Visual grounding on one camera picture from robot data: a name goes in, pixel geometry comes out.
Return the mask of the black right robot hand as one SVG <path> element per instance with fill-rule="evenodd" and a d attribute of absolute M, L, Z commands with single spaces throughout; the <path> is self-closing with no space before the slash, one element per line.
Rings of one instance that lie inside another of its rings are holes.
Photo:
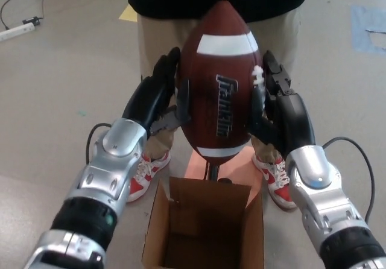
<path fill-rule="evenodd" d="M 263 56 L 263 88 L 252 90 L 248 132 L 283 156 L 315 145 L 314 130 L 301 96 L 271 51 Z"/>

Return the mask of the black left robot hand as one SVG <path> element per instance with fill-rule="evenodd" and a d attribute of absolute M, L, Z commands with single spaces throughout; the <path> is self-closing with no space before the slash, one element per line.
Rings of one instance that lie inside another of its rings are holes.
<path fill-rule="evenodd" d="M 179 60 L 178 47 L 162 55 L 153 74 L 140 82 L 124 109 L 122 117 L 142 126 L 148 137 L 163 130 L 174 130 L 191 120 L 189 80 L 182 79 L 176 88 Z"/>

